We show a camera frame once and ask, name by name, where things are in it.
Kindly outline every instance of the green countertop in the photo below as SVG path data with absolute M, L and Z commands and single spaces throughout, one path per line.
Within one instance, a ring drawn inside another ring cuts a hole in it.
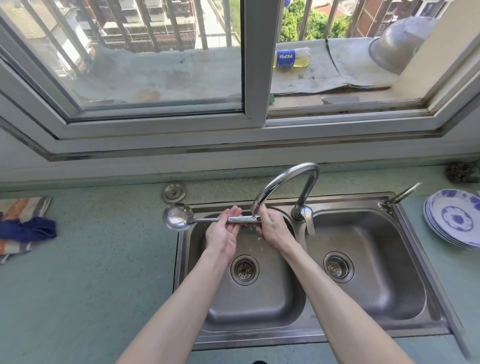
M 185 203 L 252 200 L 271 177 L 187 183 Z M 306 176 L 272 198 L 296 197 Z M 480 250 L 441 241 L 423 221 L 427 195 L 452 185 L 442 166 L 324 173 L 312 195 L 400 192 L 402 206 L 465 327 L 480 340 Z M 108 364 L 171 295 L 176 233 L 161 222 L 163 184 L 1 193 L 52 197 L 59 236 L 0 267 L 2 363 Z M 452 335 L 396 339 L 417 363 L 468 363 Z M 191 364 L 336 363 L 328 343 L 193 352 Z

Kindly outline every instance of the person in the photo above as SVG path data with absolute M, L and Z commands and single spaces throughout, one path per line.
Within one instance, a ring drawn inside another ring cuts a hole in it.
M 240 216 L 233 206 L 206 231 L 206 248 L 190 274 L 117 360 L 117 364 L 183 364 L 235 254 Z M 290 264 L 341 364 L 413 364 L 395 341 L 295 241 L 282 214 L 260 207 L 257 232 Z

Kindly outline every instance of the forearm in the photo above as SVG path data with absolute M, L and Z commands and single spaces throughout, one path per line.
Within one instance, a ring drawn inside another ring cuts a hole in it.
M 205 321 L 228 259 L 205 250 L 180 287 L 148 321 L 117 364 L 183 364 Z
M 288 244 L 282 255 L 304 288 L 340 364 L 413 364 L 298 243 Z

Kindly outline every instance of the blue and white plate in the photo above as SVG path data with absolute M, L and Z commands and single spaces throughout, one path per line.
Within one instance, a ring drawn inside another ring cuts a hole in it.
M 480 198 L 461 190 L 441 190 L 427 203 L 430 220 L 450 239 L 480 247 Z
M 466 245 L 466 244 L 463 244 L 463 243 L 460 243 L 460 242 L 458 242 L 458 241 L 453 240 L 451 237 L 449 237 L 445 232 L 443 232 L 443 231 L 435 224 L 435 221 L 433 221 L 433 218 L 432 218 L 431 214 L 430 214 L 429 211 L 428 211 L 429 203 L 430 203 L 430 199 L 425 200 L 425 203 L 423 204 L 423 215 L 424 215 L 425 221 L 427 222 L 427 225 L 430 227 L 430 229 L 431 229 L 435 234 L 437 234 L 440 238 L 442 238 L 443 240 L 445 240 L 445 241 L 448 242 L 448 243 L 451 243 L 451 244 L 453 244 L 453 245 L 457 245 L 457 246 L 462 247 L 462 248 L 472 249 L 473 246 Z

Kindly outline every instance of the double basin sink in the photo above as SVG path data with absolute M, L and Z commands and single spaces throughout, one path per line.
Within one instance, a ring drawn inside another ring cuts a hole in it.
M 291 220 L 296 199 L 268 200 L 284 214 L 302 248 L 391 336 L 458 331 L 455 313 L 400 207 L 379 202 L 393 194 L 310 197 L 315 234 Z M 232 205 L 192 206 L 217 217 Z M 180 232 L 174 290 L 205 249 L 206 223 Z M 326 337 L 305 292 L 283 257 L 254 229 L 242 226 L 237 250 L 213 300 L 194 350 L 322 342 Z

